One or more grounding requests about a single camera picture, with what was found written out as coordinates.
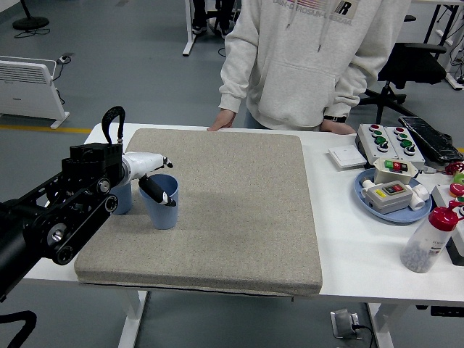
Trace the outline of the person's right hand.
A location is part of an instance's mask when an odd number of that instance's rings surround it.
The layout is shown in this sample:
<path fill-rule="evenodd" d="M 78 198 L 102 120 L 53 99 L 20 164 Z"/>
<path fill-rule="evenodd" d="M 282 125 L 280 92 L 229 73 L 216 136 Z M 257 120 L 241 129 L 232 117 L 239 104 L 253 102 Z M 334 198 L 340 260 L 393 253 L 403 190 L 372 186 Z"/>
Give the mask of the person's right hand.
<path fill-rule="evenodd" d="M 235 120 L 236 113 L 229 109 L 221 109 L 213 124 L 207 128 L 208 131 L 218 131 L 222 128 L 230 128 Z"/>

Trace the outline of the person's left hand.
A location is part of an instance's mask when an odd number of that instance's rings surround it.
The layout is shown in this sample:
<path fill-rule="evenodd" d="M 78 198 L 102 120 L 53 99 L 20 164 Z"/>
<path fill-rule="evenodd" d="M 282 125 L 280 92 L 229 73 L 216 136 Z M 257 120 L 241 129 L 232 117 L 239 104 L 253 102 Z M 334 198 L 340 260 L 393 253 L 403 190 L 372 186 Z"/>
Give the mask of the person's left hand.
<path fill-rule="evenodd" d="M 346 117 L 325 116 L 320 124 L 320 131 L 335 133 L 339 135 L 349 135 L 356 133 L 356 130 L 347 124 Z"/>

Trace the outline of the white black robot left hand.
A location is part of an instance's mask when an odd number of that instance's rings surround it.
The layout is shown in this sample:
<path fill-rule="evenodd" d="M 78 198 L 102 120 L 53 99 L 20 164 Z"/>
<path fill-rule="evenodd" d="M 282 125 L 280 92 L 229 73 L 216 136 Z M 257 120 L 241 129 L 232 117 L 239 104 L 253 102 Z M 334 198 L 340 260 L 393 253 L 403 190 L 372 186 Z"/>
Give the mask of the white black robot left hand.
<path fill-rule="evenodd" d="M 124 186 L 134 179 L 138 179 L 139 187 L 156 203 L 168 207 L 175 207 L 176 201 L 158 184 L 152 183 L 147 174 L 167 166 L 173 168 L 172 162 L 161 154 L 150 152 L 126 152 L 122 156 L 122 180 L 118 186 Z"/>

